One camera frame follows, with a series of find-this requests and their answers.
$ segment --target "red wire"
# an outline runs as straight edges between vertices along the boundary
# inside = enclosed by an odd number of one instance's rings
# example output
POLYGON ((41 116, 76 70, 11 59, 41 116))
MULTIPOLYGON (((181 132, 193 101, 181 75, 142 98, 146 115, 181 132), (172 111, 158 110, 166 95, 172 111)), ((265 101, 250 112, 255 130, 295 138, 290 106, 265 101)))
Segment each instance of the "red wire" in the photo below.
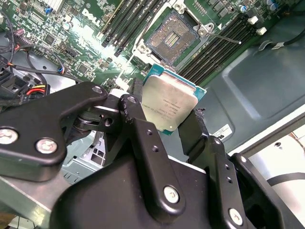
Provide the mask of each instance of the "red wire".
POLYGON ((40 88, 34 88, 34 89, 31 89, 27 92, 27 95, 31 94, 32 92, 44 92, 43 89, 40 89, 40 88))

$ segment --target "silver screw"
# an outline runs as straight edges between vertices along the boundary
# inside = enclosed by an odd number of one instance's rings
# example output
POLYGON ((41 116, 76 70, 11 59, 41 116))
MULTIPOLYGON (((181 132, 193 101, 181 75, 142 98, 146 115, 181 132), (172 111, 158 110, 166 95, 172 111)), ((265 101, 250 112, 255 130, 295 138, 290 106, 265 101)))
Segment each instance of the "silver screw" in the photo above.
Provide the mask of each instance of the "silver screw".
POLYGON ((134 103, 134 104, 137 103, 136 100, 135 100, 133 97, 128 97, 127 99, 128 99, 130 102, 134 103))
POLYGON ((57 150, 57 144, 51 139, 41 139, 36 143, 36 149, 42 154, 51 154, 57 150))
POLYGON ((242 162, 244 162, 244 163, 247 162, 247 159, 244 156, 241 156, 240 158, 241 158, 242 162))
POLYGON ((178 203, 179 201, 179 194, 173 187, 166 186, 164 188, 164 195, 168 202, 172 204, 178 203))
POLYGON ((98 87, 98 86, 93 87, 92 90, 93 90, 94 92, 98 93, 98 94, 102 94, 102 93, 103 93, 103 91, 101 90, 101 88, 98 87))
POLYGON ((181 7, 182 7, 182 6, 181 6, 180 4, 176 4, 176 5, 175 5, 175 9, 176 9, 176 10, 180 10, 181 7))
POLYGON ((11 129, 0 129, 0 144, 12 144, 18 139, 18 133, 11 129))
POLYGON ((230 215, 231 219, 233 220, 233 222, 235 224, 237 224, 238 226, 241 226, 243 224, 242 216, 234 208, 229 209, 229 215, 230 215))

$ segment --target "yellow wire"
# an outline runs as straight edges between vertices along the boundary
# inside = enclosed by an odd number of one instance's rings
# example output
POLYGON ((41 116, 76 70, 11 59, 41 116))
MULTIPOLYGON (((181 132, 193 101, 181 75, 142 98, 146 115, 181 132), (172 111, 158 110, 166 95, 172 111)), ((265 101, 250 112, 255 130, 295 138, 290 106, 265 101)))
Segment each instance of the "yellow wire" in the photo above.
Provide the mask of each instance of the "yellow wire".
POLYGON ((32 87, 32 89, 33 88, 42 88, 42 87, 46 87, 46 85, 37 85, 37 86, 32 87))

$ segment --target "white label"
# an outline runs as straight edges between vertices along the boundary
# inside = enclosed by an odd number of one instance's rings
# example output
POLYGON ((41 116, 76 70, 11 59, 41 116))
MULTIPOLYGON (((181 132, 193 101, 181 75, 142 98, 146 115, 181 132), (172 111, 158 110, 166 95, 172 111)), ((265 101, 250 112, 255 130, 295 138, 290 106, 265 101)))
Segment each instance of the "white label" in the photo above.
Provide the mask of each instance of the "white label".
POLYGON ((213 134, 213 136, 219 138, 220 140, 224 140, 226 137, 228 137, 233 131, 231 130, 229 124, 226 124, 223 128, 218 130, 213 134))
POLYGON ((284 42, 277 43, 276 46, 272 48, 272 50, 279 49, 281 47, 284 47, 284 42))

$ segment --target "motherboard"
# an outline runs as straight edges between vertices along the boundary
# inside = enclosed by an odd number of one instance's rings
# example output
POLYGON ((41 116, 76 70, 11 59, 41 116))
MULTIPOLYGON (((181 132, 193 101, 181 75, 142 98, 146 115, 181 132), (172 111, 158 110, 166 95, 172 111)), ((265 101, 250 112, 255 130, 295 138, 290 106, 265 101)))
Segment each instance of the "motherboard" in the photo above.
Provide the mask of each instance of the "motherboard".
MULTIPOLYGON (((204 86, 298 0, 0 0, 18 45, 51 49, 66 71, 127 90, 153 64, 204 86)), ((9 30, 0 18, 3 32, 9 30)), ((32 50, 56 63, 44 49, 32 50)))

